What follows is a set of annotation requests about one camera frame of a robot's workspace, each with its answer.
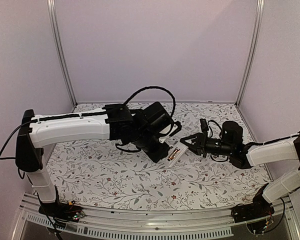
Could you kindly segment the white remote control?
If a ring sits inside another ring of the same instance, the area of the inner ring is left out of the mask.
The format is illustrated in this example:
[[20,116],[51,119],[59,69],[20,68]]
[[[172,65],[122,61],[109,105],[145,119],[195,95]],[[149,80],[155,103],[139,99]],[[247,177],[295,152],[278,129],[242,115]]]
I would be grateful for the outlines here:
[[183,143],[181,142],[176,143],[169,150],[165,165],[169,168],[175,165],[187,150],[188,147]]

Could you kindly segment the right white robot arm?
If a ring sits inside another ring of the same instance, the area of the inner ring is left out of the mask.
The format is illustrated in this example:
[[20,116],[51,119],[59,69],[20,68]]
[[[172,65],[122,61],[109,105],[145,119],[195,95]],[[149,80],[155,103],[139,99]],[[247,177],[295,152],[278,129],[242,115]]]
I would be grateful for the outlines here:
[[201,119],[200,124],[201,132],[180,139],[197,156],[226,156],[233,166],[242,170],[286,160],[299,162],[298,168],[267,183],[257,192],[248,208],[252,218],[259,218],[268,210],[269,204],[300,188],[300,131],[268,142],[244,144],[243,128],[235,121],[222,124],[219,139],[208,136],[205,119]]

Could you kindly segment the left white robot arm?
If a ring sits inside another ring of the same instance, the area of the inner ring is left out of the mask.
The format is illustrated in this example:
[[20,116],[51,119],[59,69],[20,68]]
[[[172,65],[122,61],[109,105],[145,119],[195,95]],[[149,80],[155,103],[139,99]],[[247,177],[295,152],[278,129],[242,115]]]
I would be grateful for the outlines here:
[[36,115],[24,112],[16,138],[15,163],[30,179],[38,198],[53,216],[64,213],[57,200],[56,187],[43,163],[44,147],[81,140],[109,140],[116,148],[132,144],[154,163],[167,157],[165,138],[174,130],[172,116],[159,103],[145,109],[130,110],[124,104],[108,104],[102,108],[64,115]]

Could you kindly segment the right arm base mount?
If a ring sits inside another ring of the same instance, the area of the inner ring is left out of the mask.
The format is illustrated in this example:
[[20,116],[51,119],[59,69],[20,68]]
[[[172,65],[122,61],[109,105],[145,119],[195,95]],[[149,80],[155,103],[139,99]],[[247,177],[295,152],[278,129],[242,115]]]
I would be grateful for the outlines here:
[[261,193],[258,193],[252,203],[239,204],[231,209],[231,216],[235,223],[246,222],[270,216],[275,213],[272,203],[267,202]]

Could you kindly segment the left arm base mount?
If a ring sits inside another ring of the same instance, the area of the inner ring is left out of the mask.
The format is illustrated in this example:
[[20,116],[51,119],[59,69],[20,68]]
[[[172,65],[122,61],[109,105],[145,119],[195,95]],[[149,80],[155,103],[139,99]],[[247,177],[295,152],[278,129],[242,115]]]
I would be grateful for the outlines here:
[[40,204],[39,213],[62,222],[78,222],[79,219],[85,216],[83,208],[75,205],[75,201],[71,201],[70,203],[60,202],[58,189],[56,186],[54,188],[55,200],[52,202],[42,202],[40,195],[37,194]]

